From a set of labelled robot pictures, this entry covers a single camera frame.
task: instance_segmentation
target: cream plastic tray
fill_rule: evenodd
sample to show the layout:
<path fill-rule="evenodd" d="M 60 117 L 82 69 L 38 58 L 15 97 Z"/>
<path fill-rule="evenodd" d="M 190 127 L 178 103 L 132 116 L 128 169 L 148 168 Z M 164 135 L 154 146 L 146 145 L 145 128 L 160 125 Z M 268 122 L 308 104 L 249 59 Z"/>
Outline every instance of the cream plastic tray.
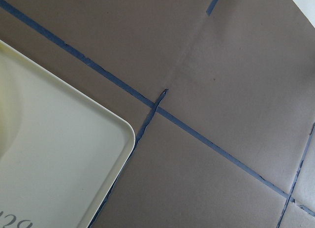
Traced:
<path fill-rule="evenodd" d="M 0 227 L 86 228 L 131 126 L 0 41 Z"/>

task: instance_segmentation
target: dark blue line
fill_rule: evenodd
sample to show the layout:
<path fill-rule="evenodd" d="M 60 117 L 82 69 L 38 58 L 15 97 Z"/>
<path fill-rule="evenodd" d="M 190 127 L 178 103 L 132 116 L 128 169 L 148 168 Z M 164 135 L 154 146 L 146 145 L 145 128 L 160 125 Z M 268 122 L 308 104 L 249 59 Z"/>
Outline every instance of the dark blue line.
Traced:
<path fill-rule="evenodd" d="M 91 67 L 92 69 L 96 70 L 98 73 L 103 75 L 105 78 L 116 84 L 117 86 L 121 87 L 124 89 L 126 92 L 130 93 L 133 95 L 135 98 L 139 99 L 141 102 L 146 104 L 149 107 L 153 107 L 154 103 L 144 97 L 142 94 L 140 94 L 138 91 L 133 89 L 131 86 L 114 76 L 112 73 L 106 71 L 103 69 L 100 65 L 96 64 L 94 61 L 92 61 L 90 58 L 87 58 L 84 56 L 81 52 L 79 52 L 77 49 L 73 48 L 72 46 L 66 44 L 62 39 L 42 27 L 40 24 L 23 14 L 21 11 L 18 9 L 14 8 L 11 6 L 9 3 L 7 3 L 5 0 L 0 0 L 0 7 L 2 7 L 4 10 L 27 24 L 28 26 L 32 27 L 34 30 L 39 32 L 41 35 L 45 36 L 47 39 L 51 40 L 53 43 L 82 61 L 84 64 L 87 66 Z"/>
<path fill-rule="evenodd" d="M 208 16 L 210 16 L 211 12 L 213 11 L 213 9 L 215 8 L 216 4 L 217 4 L 218 0 L 212 0 L 212 2 L 210 3 L 206 13 Z"/>
<path fill-rule="evenodd" d="M 279 228 L 280 225 L 281 225 L 281 221 L 282 221 L 282 219 L 283 219 L 283 217 L 284 217 L 284 214 L 285 214 L 285 212 L 286 212 L 286 209 L 287 209 L 287 206 L 288 206 L 288 204 L 289 204 L 290 198 L 292 197 L 292 194 L 293 194 L 293 191 L 294 191 L 294 188 L 295 188 L 297 179 L 298 179 L 298 177 L 299 177 L 299 175 L 300 175 L 300 172 L 301 172 L 301 169 L 302 169 L 302 166 L 303 166 L 303 162 L 304 162 L 305 156 L 306 156 L 306 154 L 307 154 L 307 151 L 309 150 L 310 143 L 311 143 L 311 140 L 312 140 L 312 137 L 313 137 L 313 133 L 314 133 L 314 125 L 315 125 L 315 123 L 312 125 L 312 130 L 311 130 L 309 139 L 307 140 L 307 144 L 306 144 L 306 146 L 305 146 L 305 149 L 304 149 L 302 158 L 301 158 L 301 160 L 300 160 L 299 167 L 297 168 L 297 171 L 296 171 L 296 174 L 295 174 L 295 177 L 294 177 L 294 180 L 293 180 L 293 183 L 292 183 L 290 192 L 289 192 L 289 196 L 286 198 L 286 201 L 285 201 L 285 204 L 284 204 L 284 207 L 283 207 L 281 216 L 280 216 L 279 221 L 278 221 L 278 224 L 277 224 L 277 228 Z"/>
<path fill-rule="evenodd" d="M 210 6 L 207 9 L 207 14 L 208 15 L 210 15 L 210 13 L 212 12 L 212 10 L 213 10 L 215 4 L 217 3 L 217 1 L 218 0 L 213 0 L 211 2 Z M 149 106 L 150 108 L 154 107 L 154 103 L 152 101 L 150 101 L 149 99 L 144 97 L 138 91 L 133 89 L 131 86 L 127 85 L 125 82 L 123 82 L 122 80 L 120 80 L 119 78 L 114 76 L 113 74 L 111 74 L 108 71 L 104 70 L 100 65 L 96 64 L 91 59 L 85 57 L 81 52 L 79 52 L 78 50 L 76 50 L 72 46 L 66 44 L 62 39 L 58 38 L 56 35 L 54 35 L 50 31 L 48 31 L 47 29 L 45 29 L 44 27 L 39 25 L 37 22 L 35 22 L 31 18 L 29 18 L 28 16 L 23 14 L 18 9 L 14 8 L 12 5 L 7 3 L 5 0 L 0 0 L 0 7 L 2 7 L 4 10 L 9 12 L 10 14 L 15 16 L 16 18 L 18 18 L 22 22 L 24 22 L 26 25 L 28 25 L 31 28 L 33 28 L 34 30 L 36 30 L 38 33 L 42 34 L 47 39 L 51 40 L 53 43 L 55 43 L 56 45 L 58 45 L 59 47 L 61 47 L 62 49 L 64 49 L 68 53 L 70 53 L 71 55 L 73 55 L 74 57 L 76 57 L 79 60 L 81 60 L 86 65 L 88 65 L 91 68 L 93 68 L 95 71 L 97 71 L 98 73 L 103 75 L 105 78 L 107 78 L 111 82 L 115 83 L 117 86 L 119 86 L 122 89 L 124 89 L 126 92 L 130 93 L 131 95 L 133 95 L 135 98 L 140 100 L 145 105 Z M 265 179 L 263 179 L 258 173 L 256 173 L 255 171 L 253 171 L 252 169 L 250 169 L 249 167 L 247 167 L 246 165 L 244 165 L 240 161 L 238 161 L 236 158 L 234 158 L 233 156 L 228 154 L 226 151 L 221 149 L 219 146 L 215 145 L 213 142 L 211 142 L 210 140 L 208 140 L 207 138 L 205 138 L 204 136 L 202 136 L 201 134 L 196 132 L 194 129 L 190 128 L 185 123 L 181 122 L 180 120 L 178 120 L 177 118 L 172 116 L 170 113 L 168 113 L 164 109 L 158 107 L 157 108 L 157 112 L 160 113 L 162 116 L 166 117 L 168 120 L 170 120 L 171 122 L 173 122 L 177 126 L 179 126 L 180 128 L 184 129 L 186 132 L 188 132 L 189 134 L 191 134 L 192 136 L 194 136 L 195 138 L 197 138 L 198 140 L 200 140 L 201 142 L 203 142 L 207 146 L 209 146 L 212 149 L 214 149 L 216 152 L 218 152 L 219 154 L 221 154 L 222 156 L 227 158 L 229 161 L 233 162 L 235 165 L 237 165 L 238 167 L 240 167 L 241 169 L 243 169 L 244 171 L 246 171 L 247 173 L 252 175 L 254 178 L 256 178 L 259 181 L 261 181 L 263 184 L 267 185 L 269 188 L 273 189 L 275 192 L 277 192 L 281 196 L 286 197 L 286 198 L 288 197 L 288 194 L 286 194 L 280 188 L 276 187 L 271 182 L 266 181 Z M 107 199 L 105 198 L 105 200 L 103 201 L 103 204 L 100 206 L 99 210 L 102 209 L 102 207 L 103 207 L 103 205 L 104 205 L 104 203 L 106 201 L 107 201 Z M 305 211 L 308 211 L 309 214 L 315 214 L 313 211 L 311 211 L 309 208 L 307 208 L 304 205 L 300 205 L 300 208 L 305 210 Z"/>
<path fill-rule="evenodd" d="M 117 180 L 118 180 L 118 178 L 119 178 L 119 176 L 120 176 L 122 170 L 124 169 L 125 165 L 126 165 L 127 162 L 129 161 L 130 157 L 133 155 L 134 150 L 136 149 L 136 147 L 137 147 L 137 145 L 138 145 L 140 139 L 142 138 L 142 136 L 143 136 L 143 134 L 144 134 L 146 128 L 148 127 L 149 123 L 151 122 L 152 118 L 154 117 L 154 115 L 155 115 L 155 113 L 156 113 L 156 111 L 157 111 L 157 107 L 158 107 L 158 105 L 160 104 L 160 102 L 163 100 L 163 98 L 165 97 L 167 91 L 168 91 L 168 89 L 165 89 L 165 90 L 160 94 L 160 96 L 157 98 L 156 102 L 154 103 L 154 106 L 151 108 L 150 112 L 148 113 L 146 119 L 144 120 L 144 122 L 143 122 L 143 124 L 142 124 L 141 129 L 140 129 L 140 130 L 138 131 L 138 133 L 137 133 L 137 136 L 136 136 L 136 139 L 135 139 L 135 144 L 134 144 L 134 147 L 133 147 L 132 152 L 130 153 L 129 157 L 127 158 L 127 160 L 126 160 L 126 162 L 125 162 L 123 168 L 120 170 L 120 172 L 119 172 L 118 176 L 116 177 L 116 179 L 115 179 L 113 185 L 110 187 L 110 189 L 109 189 L 109 191 L 108 191 L 106 197 L 104 198 L 102 204 L 100 205 L 100 207 L 98 208 L 97 212 L 96 212 L 95 215 L 93 216 L 93 218 L 92 218 L 92 220 L 91 220 L 91 222 L 90 222 L 88 228 L 92 227 L 92 225 L 93 225 L 93 223 L 95 222 L 95 220 L 97 219 L 99 213 L 100 213 L 101 210 L 103 209 L 105 203 L 108 201 L 109 196 L 111 195 L 112 190 L 113 190 L 113 188 L 115 187 L 115 184 L 116 184 L 116 182 L 117 182 Z"/>

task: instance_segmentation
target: digit 2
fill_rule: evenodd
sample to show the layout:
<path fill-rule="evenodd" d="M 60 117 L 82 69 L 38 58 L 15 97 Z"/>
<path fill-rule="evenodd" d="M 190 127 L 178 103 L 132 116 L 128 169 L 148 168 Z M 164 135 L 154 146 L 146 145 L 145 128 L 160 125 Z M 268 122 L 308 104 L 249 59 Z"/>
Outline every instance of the digit 2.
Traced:
<path fill-rule="evenodd" d="M 14 216 L 12 214 L 6 215 L 4 218 L 7 218 L 8 216 L 12 216 L 13 219 L 8 224 L 4 225 L 2 228 L 5 228 L 6 226 L 9 226 L 9 225 L 13 224 L 16 221 L 16 216 Z"/>
<path fill-rule="evenodd" d="M 22 221 L 20 221 L 20 222 L 18 223 L 17 228 L 20 228 L 20 225 L 21 225 L 23 222 L 30 222 L 30 220 L 22 220 Z M 32 225 L 33 225 L 33 223 L 30 222 L 30 224 L 29 224 L 27 227 L 25 227 L 25 228 L 31 228 Z"/>

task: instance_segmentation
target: blue line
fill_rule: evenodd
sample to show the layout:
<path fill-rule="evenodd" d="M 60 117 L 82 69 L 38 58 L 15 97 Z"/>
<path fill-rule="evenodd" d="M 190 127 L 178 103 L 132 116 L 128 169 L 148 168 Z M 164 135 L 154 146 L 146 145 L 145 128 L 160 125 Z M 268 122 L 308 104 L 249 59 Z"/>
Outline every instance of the blue line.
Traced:
<path fill-rule="evenodd" d="M 32 27 L 34 30 L 39 32 L 41 35 L 45 36 L 47 39 L 51 40 L 53 43 L 82 61 L 84 64 L 87 66 L 91 67 L 92 69 L 96 70 L 98 73 L 103 75 L 105 78 L 116 84 L 117 86 L 121 87 L 124 89 L 126 92 L 130 93 L 133 95 L 135 98 L 139 99 L 141 102 L 146 104 L 149 107 L 153 107 L 154 103 L 144 97 L 142 94 L 140 94 L 138 91 L 133 89 L 131 86 L 114 76 L 112 73 L 106 71 L 103 69 L 100 65 L 96 64 L 94 61 L 92 61 L 90 58 L 87 58 L 84 56 L 81 52 L 79 52 L 77 49 L 73 48 L 72 46 L 66 44 L 62 39 L 42 27 L 40 24 L 32 20 L 30 17 L 26 16 L 23 14 L 21 11 L 18 9 L 14 8 L 12 5 L 7 3 L 5 0 L 0 0 L 0 7 L 2 7 L 4 10 L 27 24 L 28 26 Z"/>
<path fill-rule="evenodd" d="M 305 156 L 306 156 L 306 154 L 307 154 L 307 151 L 309 150 L 310 143 L 311 143 L 311 140 L 312 140 L 312 138 L 313 138 L 314 125 L 315 125 L 315 123 L 314 123 L 313 126 L 312 126 L 312 130 L 311 130 L 309 139 L 307 140 L 307 144 L 306 144 L 306 146 L 305 146 L 305 149 L 304 149 L 302 158 L 301 158 L 301 160 L 300 160 L 299 167 L 297 168 L 297 171 L 296 171 L 296 174 L 295 174 L 295 177 L 294 177 L 294 180 L 293 180 L 293 183 L 292 183 L 290 192 L 289 192 L 289 196 L 286 198 L 286 201 L 285 201 L 285 204 L 284 204 L 284 207 L 283 207 L 281 216 L 280 216 L 279 221 L 278 221 L 278 224 L 277 224 L 277 228 L 279 228 L 280 225 L 281 225 L 281 221 L 282 221 L 282 219 L 283 219 L 283 217 L 284 217 L 284 214 L 285 214 L 285 211 L 286 211 L 287 206 L 288 206 L 288 204 L 289 204 L 290 198 L 291 198 L 291 196 L 292 196 L 292 194 L 293 194 L 293 191 L 294 191 L 294 188 L 295 188 L 297 179 L 298 179 L 298 177 L 299 177 L 299 175 L 300 175 L 300 172 L 301 172 L 301 169 L 302 169 L 302 166 L 303 166 L 303 162 L 304 162 Z"/>
<path fill-rule="evenodd" d="M 210 3 L 206 13 L 208 16 L 210 16 L 211 12 L 213 11 L 213 9 L 215 8 L 216 4 L 217 4 L 218 0 L 212 0 L 212 2 Z"/>
<path fill-rule="evenodd" d="M 146 119 L 144 120 L 144 122 L 143 122 L 143 124 L 142 124 L 141 129 L 140 129 L 140 130 L 138 131 L 138 133 L 137 133 L 137 136 L 136 136 L 136 139 L 135 139 L 135 144 L 134 144 L 134 147 L 133 147 L 132 152 L 130 153 L 129 157 L 127 158 L 127 160 L 126 160 L 126 162 L 125 162 L 123 168 L 120 170 L 120 172 L 119 172 L 118 176 L 116 177 L 116 179 L 115 179 L 113 185 L 110 187 L 110 189 L 109 189 L 109 191 L 108 191 L 106 197 L 104 198 L 102 204 L 100 205 L 100 207 L 98 208 L 97 212 L 96 212 L 95 215 L 93 216 L 93 218 L 92 218 L 92 220 L 91 220 L 91 222 L 90 222 L 88 228 L 92 227 L 92 225 L 93 225 L 93 223 L 95 222 L 95 220 L 97 219 L 99 213 L 100 213 L 101 210 L 103 209 L 105 203 L 108 201 L 108 198 L 109 198 L 109 196 L 111 195 L 112 190 L 113 190 L 113 188 L 115 187 L 115 184 L 116 184 L 116 182 L 117 182 L 117 180 L 118 180 L 118 178 L 119 178 L 119 176 L 120 176 L 122 170 L 124 169 L 125 165 L 126 165 L 127 162 L 129 161 L 130 157 L 133 155 L 134 150 L 136 149 L 136 147 L 137 147 L 137 145 L 138 145 L 140 139 L 142 138 L 142 136 L 143 136 L 143 134 L 144 134 L 146 128 L 148 127 L 149 123 L 151 122 L 152 118 L 154 117 L 154 115 L 155 115 L 155 113 L 156 113 L 156 111 L 157 111 L 157 107 L 158 107 L 158 105 L 160 104 L 160 102 L 163 100 L 163 98 L 165 97 L 167 91 L 168 91 L 168 89 L 165 89 L 165 90 L 160 94 L 160 96 L 157 98 L 156 102 L 154 103 L 154 106 L 151 108 L 150 112 L 148 113 Z"/>
<path fill-rule="evenodd" d="M 211 2 L 210 6 L 207 9 L 207 14 L 208 15 L 210 15 L 210 13 L 212 12 L 212 10 L 213 10 L 213 8 L 214 8 L 214 6 L 215 6 L 217 1 L 218 0 L 213 0 Z M 148 107 L 150 107 L 150 108 L 154 107 L 154 103 L 152 101 L 150 101 L 149 99 L 144 97 L 138 91 L 133 89 L 131 86 L 127 85 L 125 82 L 123 82 L 122 80 L 120 80 L 119 78 L 114 76 L 113 74 L 111 74 L 108 71 L 104 70 L 100 65 L 98 65 L 95 62 L 93 62 L 91 59 L 85 57 L 81 52 L 79 52 L 78 50 L 76 50 L 72 46 L 66 44 L 62 39 L 60 39 L 59 37 L 57 37 L 56 35 L 54 35 L 50 31 L 48 31 L 47 29 L 45 29 L 44 27 L 39 25 L 37 22 L 35 22 L 31 18 L 29 18 L 28 16 L 23 14 L 18 9 L 14 8 L 12 5 L 10 5 L 6 1 L 0 0 L 0 7 L 2 7 L 4 10 L 6 10 L 7 12 L 9 12 L 13 16 L 15 16 L 17 19 L 19 19 L 22 22 L 24 22 L 26 25 L 28 25 L 31 28 L 33 28 L 34 30 L 36 30 L 38 33 L 42 34 L 47 39 L 51 40 L 53 43 L 55 43 L 56 45 L 58 45 L 59 47 L 61 47 L 62 49 L 64 49 L 68 53 L 70 53 L 71 55 L 73 55 L 74 57 L 76 57 L 79 60 L 81 60 L 83 63 L 85 63 L 89 67 L 93 68 L 95 71 L 97 71 L 98 73 L 103 75 L 105 78 L 107 78 L 111 82 L 115 83 L 117 86 L 119 86 L 122 89 L 124 89 L 126 92 L 130 93 L 131 95 L 133 95 L 135 98 L 140 100 L 142 103 L 144 103 Z M 184 129 L 186 132 L 188 132 L 189 134 L 191 134 L 192 136 L 194 136 L 195 138 L 197 138 L 198 140 L 200 140 L 201 142 L 203 142 L 204 144 L 206 144 L 210 148 L 214 149 L 216 152 L 218 152 L 219 154 L 221 154 L 222 156 L 227 158 L 229 161 L 233 162 L 235 165 L 237 165 L 238 167 L 240 167 L 241 169 L 243 169 L 244 171 L 246 171 L 247 173 L 252 175 L 254 178 L 256 178 L 259 181 L 261 181 L 263 184 L 267 185 L 269 188 L 271 188 L 272 190 L 274 190 L 275 192 L 277 192 L 281 196 L 283 196 L 285 198 L 288 197 L 288 194 L 286 194 L 280 188 L 276 187 L 271 182 L 266 181 L 265 179 L 263 179 L 258 173 L 256 173 L 255 171 L 253 171 L 252 169 L 250 169 L 249 167 L 247 167 L 246 165 L 244 165 L 240 161 L 238 161 L 236 158 L 234 158 L 233 156 L 228 154 L 226 151 L 221 149 L 219 146 L 215 145 L 213 142 L 211 142 L 210 140 L 208 140 L 207 138 L 205 138 L 204 136 L 202 136 L 201 134 L 196 132 L 194 129 L 190 128 L 185 123 L 181 122 L 180 120 L 178 120 L 177 118 L 172 116 L 170 113 L 168 113 L 164 109 L 158 107 L 157 108 L 157 112 L 160 113 L 162 116 L 166 117 L 168 120 L 170 120 L 171 122 L 173 122 L 177 126 L 179 126 L 180 128 Z M 308 211 L 309 214 L 315 214 L 313 211 L 311 211 L 309 208 L 307 208 L 304 205 L 300 205 L 300 208 L 305 210 L 305 211 Z"/>

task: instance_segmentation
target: blue tape strip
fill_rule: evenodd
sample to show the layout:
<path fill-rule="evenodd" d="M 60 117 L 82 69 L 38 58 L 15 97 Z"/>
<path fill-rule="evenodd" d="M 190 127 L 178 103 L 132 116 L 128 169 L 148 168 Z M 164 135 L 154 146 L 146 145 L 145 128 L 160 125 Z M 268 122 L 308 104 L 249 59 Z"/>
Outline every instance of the blue tape strip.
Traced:
<path fill-rule="evenodd" d="M 311 143 L 311 140 L 312 140 L 313 135 L 314 135 L 314 125 L 315 125 L 315 123 L 314 123 L 313 126 L 312 126 L 312 130 L 311 130 L 309 139 L 307 140 L 307 144 L 306 144 L 306 146 L 305 146 L 305 149 L 304 149 L 302 158 L 301 158 L 301 160 L 300 160 L 299 167 L 297 168 L 297 171 L 296 171 L 296 174 L 295 174 L 295 177 L 294 177 L 294 180 L 293 180 L 293 183 L 292 183 L 290 192 L 289 192 L 289 196 L 286 198 L 286 201 L 285 201 L 285 204 L 284 204 L 284 207 L 283 207 L 281 216 L 280 216 L 279 221 L 278 221 L 278 224 L 277 224 L 277 228 L 279 228 L 280 225 L 281 225 L 281 221 L 282 221 L 282 219 L 283 219 L 283 217 L 284 217 L 284 214 L 285 214 L 285 212 L 286 212 L 286 209 L 287 209 L 287 206 L 288 206 L 288 204 L 289 204 L 290 198 L 291 198 L 291 196 L 292 196 L 292 194 L 293 194 L 293 191 L 294 191 L 294 188 L 295 188 L 297 179 L 298 179 L 298 177 L 299 177 L 299 175 L 300 175 L 300 172 L 301 172 L 301 169 L 302 169 L 302 166 L 303 166 L 303 162 L 304 162 L 305 156 L 306 156 L 306 154 L 307 154 L 307 151 L 309 150 L 310 143 Z"/>
<path fill-rule="evenodd" d="M 218 0 L 213 0 L 211 2 L 210 6 L 207 9 L 207 14 L 208 15 L 210 15 L 210 13 L 212 12 L 212 10 L 213 10 L 215 4 L 217 3 L 217 1 Z M 119 78 L 114 76 L 113 74 L 111 74 L 108 71 L 104 70 L 100 65 L 96 64 L 91 59 L 85 57 L 81 52 L 79 52 L 75 48 L 73 48 L 70 45 L 66 44 L 62 39 L 58 38 L 56 35 L 54 35 L 50 31 L 48 31 L 47 29 L 45 29 L 44 27 L 39 25 L 37 22 L 33 21 L 31 18 L 29 18 L 28 16 L 23 14 L 18 9 L 14 8 L 12 5 L 7 3 L 5 0 L 0 0 L 0 7 L 2 7 L 4 10 L 6 10 L 10 14 L 12 14 L 13 16 L 15 16 L 16 18 L 18 18 L 19 20 L 21 20 L 22 22 L 24 22 L 25 24 L 27 24 L 28 26 L 30 26 L 31 28 L 33 28 L 34 30 L 36 30 L 37 32 L 42 34 L 43 36 L 45 36 L 47 39 L 51 40 L 53 43 L 55 43 L 56 45 L 58 45 L 59 47 L 61 47 L 65 51 L 67 51 L 68 53 L 72 54 L 74 57 L 76 57 L 79 60 L 81 60 L 86 65 L 88 65 L 91 68 L 93 68 L 98 73 L 102 74 L 105 78 L 107 78 L 108 80 L 112 81 L 117 86 L 121 87 L 126 92 L 130 93 L 131 95 L 133 95 L 135 98 L 140 100 L 142 103 L 144 103 L 148 107 L 154 108 L 155 104 L 152 101 L 150 101 L 149 99 L 144 97 L 138 91 L 133 89 L 131 86 L 127 85 L 125 82 L 123 82 L 122 80 L 120 80 Z M 158 107 L 157 108 L 157 112 L 160 113 L 162 116 L 166 117 L 168 120 L 170 120 L 171 122 L 173 122 L 177 126 L 179 126 L 180 128 L 182 128 L 183 130 L 185 130 L 186 132 L 188 132 L 189 134 L 191 134 L 192 136 L 194 136 L 195 138 L 197 138 L 198 140 L 200 140 L 201 142 L 203 142 L 204 144 L 206 144 L 209 147 L 211 147 L 212 149 L 214 149 L 216 152 L 218 152 L 219 154 L 221 154 L 222 156 L 227 158 L 229 161 L 233 162 L 235 165 L 237 165 L 238 167 L 240 167 L 241 169 L 246 171 L 248 174 L 252 175 L 254 178 L 256 178 L 259 181 L 261 181 L 263 184 L 267 185 L 269 188 L 271 188 L 272 190 L 274 190 L 275 192 L 277 192 L 281 196 L 286 197 L 286 198 L 288 197 L 288 194 L 286 194 L 284 191 L 282 191 L 281 189 L 279 189 L 278 187 L 273 185 L 271 182 L 266 181 L 265 179 L 263 179 L 258 173 L 256 173 L 255 171 L 253 171 L 252 169 L 250 169 L 249 167 L 247 167 L 246 165 L 244 165 L 240 161 L 238 161 L 236 158 L 234 158 L 233 156 L 228 154 L 226 151 L 221 149 L 219 146 L 215 145 L 213 142 L 211 142 L 210 140 L 208 140 L 207 138 L 205 138 L 204 136 L 202 136 L 201 134 L 196 132 L 194 129 L 192 129 L 189 126 L 187 126 L 185 123 L 183 123 L 180 120 L 178 120 L 177 118 L 175 118 L 173 115 L 171 115 L 170 113 L 168 113 L 164 109 Z M 100 206 L 99 210 L 97 211 L 97 214 L 102 209 L 102 207 L 103 207 L 103 205 L 105 204 L 106 201 L 107 201 L 107 199 L 105 198 L 105 200 L 103 201 L 103 203 Z M 307 208 L 304 205 L 300 205 L 300 208 L 305 210 L 305 211 L 307 211 L 309 214 L 315 214 L 312 210 L 310 210 L 309 208 Z"/>
<path fill-rule="evenodd" d="M 154 103 L 154 106 L 151 108 L 149 114 L 147 115 L 146 119 L 144 120 L 141 129 L 139 130 L 139 132 L 137 133 L 136 139 L 135 139 L 135 144 L 133 147 L 133 150 L 131 152 L 131 154 L 129 155 L 128 159 L 126 160 L 123 168 L 121 169 L 121 171 L 119 172 L 118 176 L 116 177 L 113 185 L 110 187 L 105 199 L 103 200 L 102 204 L 100 205 L 100 207 L 98 208 L 97 212 L 95 213 L 94 217 L 92 218 L 88 228 L 92 227 L 93 223 L 95 222 L 95 220 L 97 219 L 99 213 L 101 212 L 101 210 L 103 209 L 104 205 L 106 204 L 106 202 L 109 199 L 110 194 L 112 193 L 113 188 L 115 187 L 115 184 L 122 172 L 122 170 L 124 169 L 125 165 L 127 164 L 127 162 L 129 161 L 130 157 L 133 155 L 134 150 L 136 149 L 140 139 L 142 138 L 146 128 L 148 127 L 149 123 L 151 122 L 152 118 L 154 117 L 156 111 L 157 111 L 157 107 L 160 104 L 160 102 L 163 100 L 163 98 L 165 97 L 166 93 L 167 93 L 168 89 L 165 89 L 160 96 L 158 97 L 158 99 L 156 100 L 156 102 Z"/>
<path fill-rule="evenodd" d="M 142 94 L 140 94 L 138 91 L 133 89 L 131 86 L 114 76 L 112 73 L 106 71 L 103 69 L 100 65 L 96 64 L 94 61 L 92 61 L 90 58 L 87 58 L 84 56 L 81 52 L 79 52 L 77 49 L 73 48 L 72 46 L 66 44 L 62 39 L 39 25 L 37 22 L 23 14 L 21 11 L 18 9 L 14 8 L 11 6 L 9 3 L 7 3 L 5 0 L 0 0 L 0 7 L 2 7 L 4 10 L 27 24 L 28 26 L 32 27 L 34 30 L 39 32 L 41 35 L 45 36 L 47 39 L 51 40 L 53 43 L 64 49 L 66 52 L 70 53 L 80 61 L 82 61 L 84 64 L 87 66 L 91 67 L 92 69 L 96 70 L 98 73 L 103 75 L 105 78 L 116 84 L 117 86 L 121 87 L 124 89 L 126 92 L 130 93 L 133 95 L 135 98 L 139 99 L 142 101 L 144 104 L 146 104 L 149 107 L 153 107 L 154 103 L 144 97 Z"/>
<path fill-rule="evenodd" d="M 210 3 L 206 13 L 208 16 L 210 16 L 211 12 L 213 11 L 213 9 L 215 8 L 216 4 L 217 4 L 218 0 L 212 0 L 212 2 Z"/>

